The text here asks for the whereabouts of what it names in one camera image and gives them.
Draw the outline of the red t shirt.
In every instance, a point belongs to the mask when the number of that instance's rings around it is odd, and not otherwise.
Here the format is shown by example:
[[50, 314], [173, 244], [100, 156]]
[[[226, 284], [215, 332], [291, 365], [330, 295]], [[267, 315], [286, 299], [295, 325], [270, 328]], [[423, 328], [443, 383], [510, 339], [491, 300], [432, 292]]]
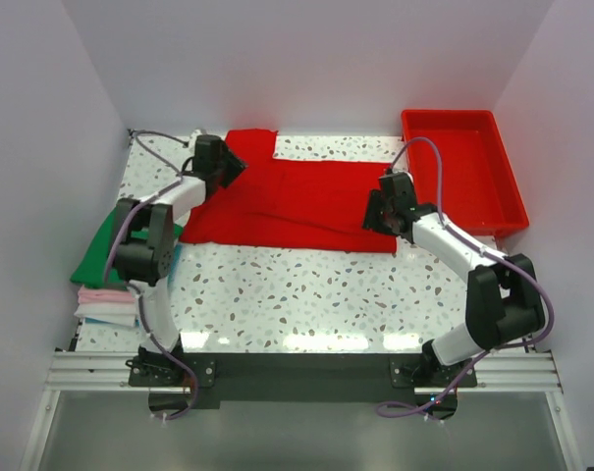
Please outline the red t shirt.
[[229, 187], [191, 210], [182, 243], [396, 251], [393, 236], [362, 226], [369, 193], [384, 164], [277, 159], [276, 140], [269, 130], [228, 132], [227, 145], [247, 168]]

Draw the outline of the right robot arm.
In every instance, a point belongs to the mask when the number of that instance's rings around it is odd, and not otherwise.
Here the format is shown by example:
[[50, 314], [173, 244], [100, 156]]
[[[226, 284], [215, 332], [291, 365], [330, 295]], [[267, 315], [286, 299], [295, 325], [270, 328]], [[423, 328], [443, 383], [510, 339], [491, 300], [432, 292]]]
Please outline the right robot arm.
[[409, 173], [387, 170], [380, 177], [369, 193], [363, 227], [429, 251], [466, 282], [464, 321], [422, 346], [416, 379], [443, 385], [467, 359], [528, 335], [545, 336], [553, 327], [553, 307], [531, 260], [492, 249], [438, 206], [419, 204]]

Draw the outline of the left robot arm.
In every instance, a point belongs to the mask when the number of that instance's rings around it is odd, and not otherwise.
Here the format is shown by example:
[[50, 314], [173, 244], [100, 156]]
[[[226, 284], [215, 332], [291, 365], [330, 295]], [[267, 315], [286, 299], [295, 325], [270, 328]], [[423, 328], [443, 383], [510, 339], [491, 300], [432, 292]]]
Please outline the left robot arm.
[[168, 280], [176, 245], [175, 222], [231, 185], [246, 169], [225, 140], [202, 134], [191, 156], [178, 167], [150, 149], [140, 139], [148, 131], [136, 131], [135, 143], [175, 171], [165, 187], [140, 198], [125, 197], [114, 208], [109, 254], [103, 270], [107, 282], [115, 270], [135, 297], [138, 320], [146, 336], [141, 347], [157, 354], [152, 375], [164, 385], [174, 385], [185, 375], [186, 361], [173, 351], [180, 332], [171, 314]]

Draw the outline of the red plastic bin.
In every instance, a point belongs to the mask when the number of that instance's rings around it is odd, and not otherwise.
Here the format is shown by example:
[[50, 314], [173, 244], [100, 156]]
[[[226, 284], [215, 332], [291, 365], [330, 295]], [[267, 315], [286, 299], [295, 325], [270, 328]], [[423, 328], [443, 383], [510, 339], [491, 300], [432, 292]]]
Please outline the red plastic bin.
[[487, 110], [402, 111], [404, 140], [427, 137], [443, 161], [443, 210], [474, 236], [505, 238], [529, 226], [509, 157]]

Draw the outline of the teal folded t shirt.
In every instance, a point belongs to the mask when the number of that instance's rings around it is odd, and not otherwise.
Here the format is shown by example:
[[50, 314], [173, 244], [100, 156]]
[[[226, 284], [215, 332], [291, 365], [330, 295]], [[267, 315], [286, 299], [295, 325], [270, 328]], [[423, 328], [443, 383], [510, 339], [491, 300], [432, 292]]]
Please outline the teal folded t shirt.
[[79, 290], [79, 306], [75, 316], [87, 323], [110, 324], [133, 328], [139, 326], [136, 302], [128, 292], [111, 289], [85, 288]]

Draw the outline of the green folded t shirt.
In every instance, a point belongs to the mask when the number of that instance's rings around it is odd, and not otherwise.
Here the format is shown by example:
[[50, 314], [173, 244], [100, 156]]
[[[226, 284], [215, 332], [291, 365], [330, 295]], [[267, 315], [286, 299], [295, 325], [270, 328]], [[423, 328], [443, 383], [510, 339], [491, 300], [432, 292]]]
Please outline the green folded t shirt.
[[104, 269], [110, 252], [109, 243], [113, 234], [115, 211], [112, 210], [92, 239], [79, 266], [70, 277], [73, 284], [87, 288], [105, 288], [120, 285], [123, 281], [112, 268], [107, 282], [103, 281]]

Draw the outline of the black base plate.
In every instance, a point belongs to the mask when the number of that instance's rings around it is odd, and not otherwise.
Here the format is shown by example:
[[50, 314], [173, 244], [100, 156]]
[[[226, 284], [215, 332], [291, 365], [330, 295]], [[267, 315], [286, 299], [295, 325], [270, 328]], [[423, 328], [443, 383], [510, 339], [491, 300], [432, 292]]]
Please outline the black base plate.
[[149, 391], [151, 411], [188, 404], [217, 409], [225, 402], [415, 404], [416, 391], [438, 393], [455, 377], [474, 388], [474, 371], [462, 364], [428, 370], [418, 353], [175, 353], [144, 349], [126, 362], [128, 384]]

